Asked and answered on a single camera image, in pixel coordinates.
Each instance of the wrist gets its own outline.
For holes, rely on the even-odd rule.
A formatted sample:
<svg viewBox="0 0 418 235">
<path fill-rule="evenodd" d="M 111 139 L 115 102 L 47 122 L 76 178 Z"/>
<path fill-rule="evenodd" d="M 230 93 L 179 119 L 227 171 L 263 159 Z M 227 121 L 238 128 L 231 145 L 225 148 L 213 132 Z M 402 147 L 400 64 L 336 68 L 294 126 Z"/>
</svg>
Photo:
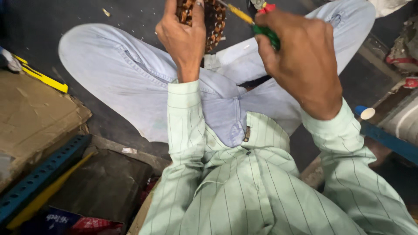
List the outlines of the wrist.
<svg viewBox="0 0 418 235">
<path fill-rule="evenodd" d="M 200 66 L 178 66 L 177 77 L 179 83 L 194 82 L 199 79 Z"/>
<path fill-rule="evenodd" d="M 327 121 L 337 116 L 342 106 L 342 97 L 327 100 L 326 102 L 304 102 L 301 103 L 302 109 L 311 117 Z"/>
</svg>

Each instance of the shirt sleeve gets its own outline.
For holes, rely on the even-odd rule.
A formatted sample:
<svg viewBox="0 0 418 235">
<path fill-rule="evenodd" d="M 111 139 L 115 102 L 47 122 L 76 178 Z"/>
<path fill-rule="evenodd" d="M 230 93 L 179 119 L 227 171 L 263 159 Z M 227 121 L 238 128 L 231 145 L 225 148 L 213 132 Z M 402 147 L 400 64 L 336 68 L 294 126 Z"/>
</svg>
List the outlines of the shirt sleeve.
<svg viewBox="0 0 418 235">
<path fill-rule="evenodd" d="M 140 235 L 178 232 L 193 200 L 206 143 L 199 81 L 168 85 L 167 124 L 173 163 L 163 171 Z"/>
<path fill-rule="evenodd" d="M 360 123 L 345 100 L 332 120 L 316 120 L 304 111 L 302 120 L 321 150 L 325 196 L 367 234 L 418 234 L 399 194 L 368 167 L 376 157 L 364 146 Z"/>
</svg>

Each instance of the yellow plastic piece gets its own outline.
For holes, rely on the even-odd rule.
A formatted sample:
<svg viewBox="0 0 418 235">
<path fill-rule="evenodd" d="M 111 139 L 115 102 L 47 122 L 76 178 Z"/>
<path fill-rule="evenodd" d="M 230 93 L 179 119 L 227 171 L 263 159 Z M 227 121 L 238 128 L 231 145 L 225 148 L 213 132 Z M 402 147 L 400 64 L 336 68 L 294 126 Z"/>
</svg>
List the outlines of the yellow plastic piece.
<svg viewBox="0 0 418 235">
<path fill-rule="evenodd" d="M 7 229 L 13 230 L 19 227 L 23 222 L 30 220 L 34 214 L 52 197 L 68 180 L 70 175 L 79 168 L 83 163 L 85 163 L 95 152 L 90 153 L 83 159 L 81 159 L 77 164 L 72 166 L 67 172 L 62 174 L 56 181 L 44 189 L 33 201 L 27 205 L 13 220 L 6 226 Z"/>
<path fill-rule="evenodd" d="M 249 15 L 242 12 L 241 10 L 239 10 L 238 8 L 232 6 L 231 4 L 228 4 L 228 8 L 229 8 L 230 11 L 232 11 L 232 13 L 236 14 L 243 21 L 245 21 L 249 24 L 254 24 L 254 21 L 252 20 L 252 18 Z"/>
<path fill-rule="evenodd" d="M 60 90 L 64 93 L 68 92 L 68 86 L 67 84 L 61 84 L 57 81 L 55 81 L 54 79 L 47 77 L 43 74 L 41 74 L 40 72 L 37 72 L 35 70 L 33 70 L 31 67 L 29 67 L 28 62 L 20 57 L 18 57 L 17 55 L 14 55 L 14 57 L 16 59 L 18 59 L 19 61 L 22 62 L 22 69 L 23 71 L 25 71 L 26 73 L 28 73 L 29 75 L 41 80 L 43 83 L 57 89 Z"/>
</svg>

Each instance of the leg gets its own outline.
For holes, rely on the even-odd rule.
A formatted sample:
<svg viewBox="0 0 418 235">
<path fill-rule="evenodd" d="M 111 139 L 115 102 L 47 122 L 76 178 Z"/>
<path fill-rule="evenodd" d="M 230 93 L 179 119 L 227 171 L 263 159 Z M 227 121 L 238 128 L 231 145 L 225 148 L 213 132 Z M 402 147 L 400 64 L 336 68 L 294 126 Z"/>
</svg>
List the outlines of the leg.
<svg viewBox="0 0 418 235">
<path fill-rule="evenodd" d="M 306 17 L 323 19 L 334 27 L 334 48 L 340 74 L 371 30 L 375 9 L 365 0 L 337 0 Z M 228 77 L 236 84 L 266 75 L 254 38 L 215 55 L 205 56 L 205 68 Z M 247 111 L 260 112 L 274 119 L 288 135 L 301 123 L 299 104 L 273 79 L 240 96 L 240 107 L 241 117 Z M 245 118 L 242 118 L 241 124 L 246 126 Z"/>
<path fill-rule="evenodd" d="M 167 142 L 167 86 L 177 78 L 169 54 L 104 24 L 77 26 L 60 41 L 59 56 L 89 92 L 131 122 L 149 141 Z M 245 89 L 201 69 L 207 124 L 226 145 L 243 136 L 236 97 Z"/>
</svg>

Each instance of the striped shirt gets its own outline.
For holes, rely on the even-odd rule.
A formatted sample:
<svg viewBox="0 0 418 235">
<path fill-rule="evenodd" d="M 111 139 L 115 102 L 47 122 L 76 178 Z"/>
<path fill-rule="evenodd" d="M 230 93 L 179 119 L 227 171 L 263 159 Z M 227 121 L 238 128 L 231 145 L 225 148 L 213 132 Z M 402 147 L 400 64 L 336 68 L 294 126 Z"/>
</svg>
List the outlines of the striped shirt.
<svg viewBox="0 0 418 235">
<path fill-rule="evenodd" d="M 225 146 L 205 124 L 198 81 L 169 84 L 167 115 L 173 164 L 140 235 L 418 234 L 399 194 L 368 167 L 376 158 L 345 100 L 329 121 L 302 111 L 322 151 L 323 194 L 298 179 L 288 135 L 263 114 L 248 112 L 246 139 Z"/>
</svg>

